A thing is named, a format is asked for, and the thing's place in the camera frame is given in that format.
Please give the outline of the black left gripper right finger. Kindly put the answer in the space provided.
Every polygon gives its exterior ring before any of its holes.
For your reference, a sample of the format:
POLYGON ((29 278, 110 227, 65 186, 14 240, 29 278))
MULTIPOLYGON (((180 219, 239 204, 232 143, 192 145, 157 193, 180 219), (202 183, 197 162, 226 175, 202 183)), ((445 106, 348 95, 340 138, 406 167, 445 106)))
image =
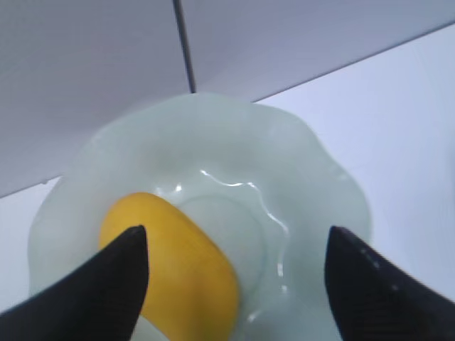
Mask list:
POLYGON ((345 227, 329 231, 324 281, 343 340, 454 339, 454 303, 345 227))

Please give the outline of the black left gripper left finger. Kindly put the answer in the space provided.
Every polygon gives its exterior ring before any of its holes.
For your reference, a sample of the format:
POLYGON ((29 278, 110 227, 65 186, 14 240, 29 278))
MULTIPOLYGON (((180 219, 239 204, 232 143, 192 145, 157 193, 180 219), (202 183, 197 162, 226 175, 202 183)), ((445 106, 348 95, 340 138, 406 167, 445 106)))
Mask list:
POLYGON ((149 283, 146 231, 130 227, 65 278, 1 314, 2 340, 130 340, 149 283))

